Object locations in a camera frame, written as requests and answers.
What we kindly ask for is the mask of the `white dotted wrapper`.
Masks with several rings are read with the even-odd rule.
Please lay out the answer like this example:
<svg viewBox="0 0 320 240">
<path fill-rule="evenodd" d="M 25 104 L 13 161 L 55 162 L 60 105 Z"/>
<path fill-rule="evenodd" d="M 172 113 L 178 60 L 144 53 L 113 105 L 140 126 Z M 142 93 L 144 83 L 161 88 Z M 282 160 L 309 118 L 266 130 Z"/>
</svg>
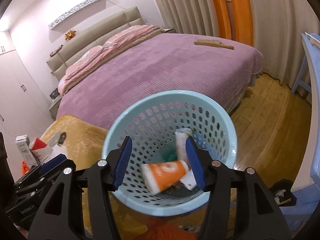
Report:
<svg viewBox="0 0 320 240">
<path fill-rule="evenodd" d="M 197 182 L 195 180 L 192 170 L 189 170 L 188 173 L 185 176 L 183 176 L 179 181 L 189 191 L 192 191 L 197 186 Z"/>
</svg>

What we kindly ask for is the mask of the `pink yogurt drink bottle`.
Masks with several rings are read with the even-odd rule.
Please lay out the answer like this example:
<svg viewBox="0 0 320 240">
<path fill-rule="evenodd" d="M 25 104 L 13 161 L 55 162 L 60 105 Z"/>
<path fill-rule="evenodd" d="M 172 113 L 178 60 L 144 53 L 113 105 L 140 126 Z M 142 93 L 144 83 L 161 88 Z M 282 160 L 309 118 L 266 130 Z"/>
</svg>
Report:
<svg viewBox="0 0 320 240">
<path fill-rule="evenodd" d="M 175 131 L 176 153 L 178 160 L 183 160 L 189 165 L 188 156 L 185 149 L 186 140 L 192 137 L 193 133 L 190 128 L 179 128 Z"/>
</svg>

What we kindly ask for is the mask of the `orange paper cup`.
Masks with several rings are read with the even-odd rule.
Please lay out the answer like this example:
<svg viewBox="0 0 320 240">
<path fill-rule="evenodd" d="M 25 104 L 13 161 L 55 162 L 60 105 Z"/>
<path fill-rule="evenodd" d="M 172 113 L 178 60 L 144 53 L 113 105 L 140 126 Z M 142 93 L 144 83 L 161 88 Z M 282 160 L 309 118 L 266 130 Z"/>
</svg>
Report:
<svg viewBox="0 0 320 240">
<path fill-rule="evenodd" d="M 159 194 L 177 184 L 188 172 L 189 166 L 183 160 L 141 166 L 144 183 L 152 194 Z"/>
</svg>

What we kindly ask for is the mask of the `orange plastic bag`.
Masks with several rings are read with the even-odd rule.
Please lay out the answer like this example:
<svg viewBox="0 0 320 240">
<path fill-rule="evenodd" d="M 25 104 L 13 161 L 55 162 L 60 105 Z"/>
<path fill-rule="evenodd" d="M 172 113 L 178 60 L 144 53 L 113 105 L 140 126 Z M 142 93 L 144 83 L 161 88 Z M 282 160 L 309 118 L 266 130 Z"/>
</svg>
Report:
<svg viewBox="0 0 320 240">
<path fill-rule="evenodd" d="M 27 163 L 25 161 L 22 161 L 22 167 L 21 167 L 21 172 L 22 175 L 24 176 L 26 173 L 28 173 L 30 171 L 29 166 L 27 165 Z"/>
</svg>

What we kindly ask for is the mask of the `red white paper cup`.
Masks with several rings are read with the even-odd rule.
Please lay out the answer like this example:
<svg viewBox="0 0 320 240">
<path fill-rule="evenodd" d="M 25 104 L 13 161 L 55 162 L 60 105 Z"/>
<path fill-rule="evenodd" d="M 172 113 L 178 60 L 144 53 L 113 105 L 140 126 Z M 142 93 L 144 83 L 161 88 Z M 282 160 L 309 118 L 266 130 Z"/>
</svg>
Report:
<svg viewBox="0 0 320 240">
<path fill-rule="evenodd" d="M 51 155 L 53 149 L 39 138 L 35 138 L 29 144 L 29 150 L 35 158 L 42 164 Z"/>
</svg>

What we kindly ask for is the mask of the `white medicine box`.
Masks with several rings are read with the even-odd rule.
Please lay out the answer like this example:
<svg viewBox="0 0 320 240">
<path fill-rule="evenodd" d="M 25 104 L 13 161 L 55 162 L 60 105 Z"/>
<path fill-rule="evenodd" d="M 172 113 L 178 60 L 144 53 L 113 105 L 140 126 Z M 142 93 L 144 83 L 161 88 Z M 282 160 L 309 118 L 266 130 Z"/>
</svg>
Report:
<svg viewBox="0 0 320 240">
<path fill-rule="evenodd" d="M 29 168 L 32 168 L 33 166 L 38 165 L 38 162 L 35 156 L 29 149 L 30 140 L 27 134 L 17 136 L 15 144 Z"/>
</svg>

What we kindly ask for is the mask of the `light blue laundry basket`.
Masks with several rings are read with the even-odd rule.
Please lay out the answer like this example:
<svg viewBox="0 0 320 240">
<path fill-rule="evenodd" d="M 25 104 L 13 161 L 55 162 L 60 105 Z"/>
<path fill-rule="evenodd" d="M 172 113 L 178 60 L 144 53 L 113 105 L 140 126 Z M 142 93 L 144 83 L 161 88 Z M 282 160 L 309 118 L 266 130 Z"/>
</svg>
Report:
<svg viewBox="0 0 320 240">
<path fill-rule="evenodd" d="M 229 168 L 237 154 L 237 136 L 228 113 L 213 99 L 192 91 L 170 90 L 148 96 L 126 109 L 111 126 L 102 158 L 132 139 L 132 153 L 124 180 L 113 193 L 122 204 L 146 215 L 181 215 L 206 204 L 209 193 L 199 187 L 180 187 L 152 194 L 144 183 L 141 167 L 177 158 L 175 131 L 189 128 L 197 147 L 207 150 Z"/>
</svg>

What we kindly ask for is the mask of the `grey bedside table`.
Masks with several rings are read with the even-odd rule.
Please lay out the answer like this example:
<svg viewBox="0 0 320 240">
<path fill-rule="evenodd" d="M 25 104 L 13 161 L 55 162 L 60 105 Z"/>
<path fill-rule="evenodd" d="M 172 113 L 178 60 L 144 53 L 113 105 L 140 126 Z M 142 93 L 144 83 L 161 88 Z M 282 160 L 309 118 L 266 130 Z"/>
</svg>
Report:
<svg viewBox="0 0 320 240">
<path fill-rule="evenodd" d="M 49 113 L 51 114 L 51 116 L 53 118 L 56 118 L 57 116 L 57 111 L 59 109 L 59 105 L 60 105 L 60 102 L 61 102 L 61 99 L 62 99 L 62 96 L 59 95 L 57 96 L 51 103 L 50 107 L 49 107 Z"/>
</svg>

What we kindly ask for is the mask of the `bed with purple cover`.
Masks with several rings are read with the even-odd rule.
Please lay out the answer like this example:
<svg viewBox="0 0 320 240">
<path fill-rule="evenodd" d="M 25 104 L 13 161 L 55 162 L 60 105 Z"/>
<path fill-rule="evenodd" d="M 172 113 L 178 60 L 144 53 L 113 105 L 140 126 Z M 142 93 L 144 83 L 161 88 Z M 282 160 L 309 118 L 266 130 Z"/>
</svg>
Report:
<svg viewBox="0 0 320 240">
<path fill-rule="evenodd" d="M 100 66 L 60 101 L 57 116 L 73 115 L 104 129 L 135 102 L 167 90 L 191 90 L 232 111 L 261 72 L 263 55 L 232 40 L 197 46 L 197 35 L 163 33 Z"/>
</svg>

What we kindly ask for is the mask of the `pink right pillow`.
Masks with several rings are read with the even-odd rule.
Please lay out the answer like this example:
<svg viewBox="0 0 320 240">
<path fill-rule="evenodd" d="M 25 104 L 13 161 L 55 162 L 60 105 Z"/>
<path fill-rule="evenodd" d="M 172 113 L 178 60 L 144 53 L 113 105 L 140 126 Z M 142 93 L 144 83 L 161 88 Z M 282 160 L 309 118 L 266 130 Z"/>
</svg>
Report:
<svg viewBox="0 0 320 240">
<path fill-rule="evenodd" d="M 133 38 L 139 38 L 146 34 L 147 31 L 149 31 L 152 28 L 150 25 L 134 25 L 131 26 L 116 35 L 109 38 L 105 43 L 104 47 L 111 48 L 112 46 L 115 46 L 118 43 L 131 40 Z"/>
</svg>

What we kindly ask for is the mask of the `light blue table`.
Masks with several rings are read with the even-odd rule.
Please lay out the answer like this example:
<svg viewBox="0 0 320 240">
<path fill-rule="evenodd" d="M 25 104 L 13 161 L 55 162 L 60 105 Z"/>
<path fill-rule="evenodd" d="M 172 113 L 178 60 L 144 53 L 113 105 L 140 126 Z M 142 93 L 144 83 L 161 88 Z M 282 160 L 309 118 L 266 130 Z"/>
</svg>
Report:
<svg viewBox="0 0 320 240">
<path fill-rule="evenodd" d="M 319 35 L 303 33 L 302 44 L 305 56 L 291 90 L 301 86 L 311 93 L 312 111 L 306 151 L 291 188 L 297 204 L 281 208 L 292 231 L 301 229 L 319 204 Z"/>
</svg>

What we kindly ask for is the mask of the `dark object on headboard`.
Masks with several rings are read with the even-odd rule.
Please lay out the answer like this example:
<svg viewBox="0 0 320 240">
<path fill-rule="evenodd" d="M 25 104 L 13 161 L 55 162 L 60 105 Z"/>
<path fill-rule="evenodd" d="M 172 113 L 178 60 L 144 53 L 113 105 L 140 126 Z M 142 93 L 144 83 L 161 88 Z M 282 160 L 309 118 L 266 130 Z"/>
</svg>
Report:
<svg viewBox="0 0 320 240">
<path fill-rule="evenodd" d="M 54 51 L 52 51 L 49 56 L 53 57 L 54 55 L 56 55 L 61 49 L 63 48 L 63 44 L 60 45 L 57 49 L 55 49 Z"/>
</svg>

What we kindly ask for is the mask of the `orange plush toy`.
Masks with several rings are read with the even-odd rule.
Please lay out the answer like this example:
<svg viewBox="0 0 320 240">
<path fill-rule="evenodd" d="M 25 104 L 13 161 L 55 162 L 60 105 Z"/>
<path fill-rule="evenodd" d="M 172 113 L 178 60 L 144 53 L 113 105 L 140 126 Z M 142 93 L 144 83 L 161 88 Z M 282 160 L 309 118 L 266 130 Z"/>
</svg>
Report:
<svg viewBox="0 0 320 240">
<path fill-rule="evenodd" d="M 76 36 L 76 31 L 74 30 L 69 30 L 67 33 L 65 33 L 65 40 L 71 40 L 73 37 Z"/>
</svg>

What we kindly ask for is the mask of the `orange curtain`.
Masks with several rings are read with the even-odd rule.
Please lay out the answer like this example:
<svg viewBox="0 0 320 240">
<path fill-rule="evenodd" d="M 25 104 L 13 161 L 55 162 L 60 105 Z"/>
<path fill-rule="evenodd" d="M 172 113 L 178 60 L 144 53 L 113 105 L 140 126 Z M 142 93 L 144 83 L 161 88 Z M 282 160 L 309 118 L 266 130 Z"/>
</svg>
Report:
<svg viewBox="0 0 320 240">
<path fill-rule="evenodd" d="M 221 38 L 253 46 L 253 16 L 250 0 L 231 0 L 234 26 L 231 26 L 226 0 L 213 0 Z"/>
</svg>

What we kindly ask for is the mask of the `beige curtain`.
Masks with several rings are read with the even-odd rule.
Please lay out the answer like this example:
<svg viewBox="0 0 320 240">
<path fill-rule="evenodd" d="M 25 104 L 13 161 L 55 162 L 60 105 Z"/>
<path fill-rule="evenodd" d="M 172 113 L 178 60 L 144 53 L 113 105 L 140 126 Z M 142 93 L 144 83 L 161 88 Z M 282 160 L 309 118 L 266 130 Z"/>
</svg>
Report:
<svg viewBox="0 0 320 240">
<path fill-rule="evenodd" d="M 155 0 L 167 27 L 179 33 L 219 35 L 213 0 Z M 226 0 L 234 26 L 231 0 Z M 250 0 L 253 47 L 264 57 L 263 72 L 293 87 L 303 62 L 301 34 L 319 33 L 319 18 L 308 0 Z"/>
</svg>

